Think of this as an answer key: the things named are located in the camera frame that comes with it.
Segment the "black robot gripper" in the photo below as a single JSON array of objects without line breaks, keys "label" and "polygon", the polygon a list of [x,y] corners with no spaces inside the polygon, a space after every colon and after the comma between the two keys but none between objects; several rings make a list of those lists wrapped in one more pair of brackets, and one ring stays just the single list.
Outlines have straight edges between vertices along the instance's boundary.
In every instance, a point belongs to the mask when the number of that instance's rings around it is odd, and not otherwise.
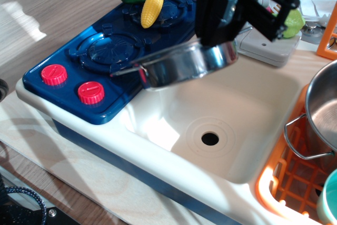
[{"label": "black robot gripper", "polygon": [[299,0],[197,0],[195,34],[203,46],[230,42],[250,23],[269,41],[280,39]]}]

